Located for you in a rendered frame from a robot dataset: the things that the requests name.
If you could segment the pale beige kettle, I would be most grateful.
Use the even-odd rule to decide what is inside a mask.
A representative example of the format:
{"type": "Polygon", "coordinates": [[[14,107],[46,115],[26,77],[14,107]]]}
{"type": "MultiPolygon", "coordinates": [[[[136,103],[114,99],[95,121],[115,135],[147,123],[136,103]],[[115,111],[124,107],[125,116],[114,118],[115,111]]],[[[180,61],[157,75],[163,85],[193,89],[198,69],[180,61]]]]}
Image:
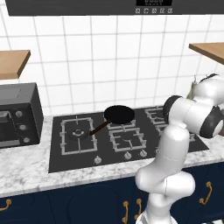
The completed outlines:
{"type": "Polygon", "coordinates": [[[186,97],[186,99],[189,99],[189,100],[192,100],[193,99],[193,88],[198,85],[198,82],[196,80],[196,75],[194,75],[193,77],[194,78],[193,78],[193,81],[192,81],[192,84],[191,84],[189,93],[188,93],[188,95],[186,97]]]}

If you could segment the black gas hob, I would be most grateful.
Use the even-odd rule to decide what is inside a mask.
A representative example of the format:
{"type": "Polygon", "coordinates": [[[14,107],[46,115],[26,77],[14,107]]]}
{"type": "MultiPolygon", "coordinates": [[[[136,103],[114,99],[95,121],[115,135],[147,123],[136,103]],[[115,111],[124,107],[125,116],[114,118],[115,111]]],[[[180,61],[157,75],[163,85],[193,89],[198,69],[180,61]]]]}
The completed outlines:
{"type": "Polygon", "coordinates": [[[52,119],[52,141],[49,172],[63,172],[98,165],[154,158],[159,138],[166,127],[161,106],[137,108],[131,122],[110,123],[96,134],[89,132],[105,121],[102,112],[55,116],[52,119]],[[139,155],[141,150],[146,157],[139,155]],[[124,157],[125,152],[131,159],[124,157]],[[101,163],[96,164],[99,156],[101,163]]]}

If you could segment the black toaster oven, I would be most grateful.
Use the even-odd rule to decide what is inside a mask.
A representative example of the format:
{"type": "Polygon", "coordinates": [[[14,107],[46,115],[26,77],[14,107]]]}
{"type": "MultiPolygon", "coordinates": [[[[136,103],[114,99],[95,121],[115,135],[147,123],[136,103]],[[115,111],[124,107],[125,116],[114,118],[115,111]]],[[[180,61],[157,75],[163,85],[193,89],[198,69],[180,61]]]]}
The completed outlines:
{"type": "Polygon", "coordinates": [[[36,83],[0,85],[0,149],[39,144],[43,121],[36,83]],[[18,118],[19,110],[23,116],[18,118]],[[20,124],[27,130],[20,130],[20,124]],[[24,143],[25,137],[31,141],[24,143]]]}

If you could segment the navy cupboard door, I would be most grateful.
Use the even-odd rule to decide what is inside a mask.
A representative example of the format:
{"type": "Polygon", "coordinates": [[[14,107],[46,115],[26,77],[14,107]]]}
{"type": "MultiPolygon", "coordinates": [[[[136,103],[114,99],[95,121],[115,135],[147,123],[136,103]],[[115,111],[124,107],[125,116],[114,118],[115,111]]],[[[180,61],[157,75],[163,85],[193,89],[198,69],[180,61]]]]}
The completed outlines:
{"type": "Polygon", "coordinates": [[[136,181],[133,181],[133,194],[132,194],[132,211],[130,215],[131,224],[136,224],[135,221],[135,214],[138,212],[139,206],[137,205],[136,201],[137,199],[142,199],[142,212],[147,206],[149,194],[147,192],[144,192],[142,190],[139,190],[136,185],[136,181]]]}
{"type": "Polygon", "coordinates": [[[195,180],[194,193],[175,202],[171,216],[178,224],[202,224],[224,220],[224,162],[185,168],[195,180]],[[199,203],[208,193],[206,182],[212,183],[213,191],[206,205],[199,203]]]}
{"type": "Polygon", "coordinates": [[[0,224],[54,224],[45,193],[0,198],[0,224]]]}
{"type": "Polygon", "coordinates": [[[48,193],[56,224],[123,224],[123,202],[132,202],[133,178],[51,190],[48,193]]]}

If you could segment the dark range hood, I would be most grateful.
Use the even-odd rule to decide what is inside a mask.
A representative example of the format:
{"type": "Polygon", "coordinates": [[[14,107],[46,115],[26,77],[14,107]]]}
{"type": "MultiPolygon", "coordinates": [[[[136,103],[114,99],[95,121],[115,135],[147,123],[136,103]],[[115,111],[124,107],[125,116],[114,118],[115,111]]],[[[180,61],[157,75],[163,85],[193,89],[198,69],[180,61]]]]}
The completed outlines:
{"type": "Polygon", "coordinates": [[[5,0],[10,16],[224,14],[224,0],[5,0]]]}

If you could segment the wooden wall cupboard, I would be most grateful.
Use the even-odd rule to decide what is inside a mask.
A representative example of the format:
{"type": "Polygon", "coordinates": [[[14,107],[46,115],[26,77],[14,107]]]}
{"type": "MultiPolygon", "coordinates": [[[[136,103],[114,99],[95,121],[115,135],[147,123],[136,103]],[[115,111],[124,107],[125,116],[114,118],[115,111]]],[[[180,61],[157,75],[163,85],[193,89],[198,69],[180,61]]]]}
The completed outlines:
{"type": "Polygon", "coordinates": [[[195,43],[190,44],[189,48],[224,65],[224,42],[195,43]]]}
{"type": "Polygon", "coordinates": [[[30,56],[30,50],[0,51],[0,80],[18,79],[30,56]]]}

